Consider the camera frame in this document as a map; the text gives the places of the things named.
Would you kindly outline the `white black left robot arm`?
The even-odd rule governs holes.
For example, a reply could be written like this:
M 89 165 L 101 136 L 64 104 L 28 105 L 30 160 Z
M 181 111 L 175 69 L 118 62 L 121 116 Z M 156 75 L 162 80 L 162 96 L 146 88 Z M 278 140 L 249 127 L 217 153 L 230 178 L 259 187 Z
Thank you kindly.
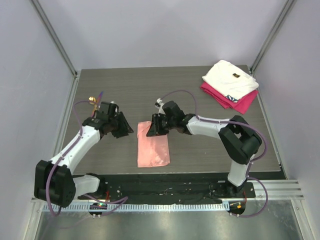
M 66 208 L 80 196 L 90 194 L 100 200 L 107 192 L 104 177 L 87 173 L 74 177 L 77 165 L 87 152 L 107 134 L 121 138 L 133 133 L 123 112 L 114 102 L 101 102 L 93 116 L 79 123 L 75 137 L 50 160 L 35 167 L 34 196 L 49 205 Z

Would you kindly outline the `pink satin napkin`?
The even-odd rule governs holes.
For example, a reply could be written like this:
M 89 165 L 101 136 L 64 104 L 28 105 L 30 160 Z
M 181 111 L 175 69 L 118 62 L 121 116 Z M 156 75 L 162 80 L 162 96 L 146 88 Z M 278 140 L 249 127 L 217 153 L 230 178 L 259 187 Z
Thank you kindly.
M 137 124 L 137 167 L 164 167 L 170 163 L 167 135 L 147 137 L 151 122 Z

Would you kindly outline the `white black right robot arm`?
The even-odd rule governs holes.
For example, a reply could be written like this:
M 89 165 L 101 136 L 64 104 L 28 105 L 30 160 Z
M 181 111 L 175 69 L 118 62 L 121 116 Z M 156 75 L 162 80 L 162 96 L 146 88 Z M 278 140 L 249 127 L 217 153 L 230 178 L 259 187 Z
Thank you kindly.
M 193 113 L 185 114 L 174 101 L 162 103 L 160 100 L 155 105 L 158 113 L 152 115 L 151 126 L 146 136 L 164 136 L 175 129 L 181 134 L 221 140 L 231 158 L 226 193 L 233 198 L 242 194 L 250 164 L 263 143 L 257 131 L 239 115 L 231 119 L 201 118 Z

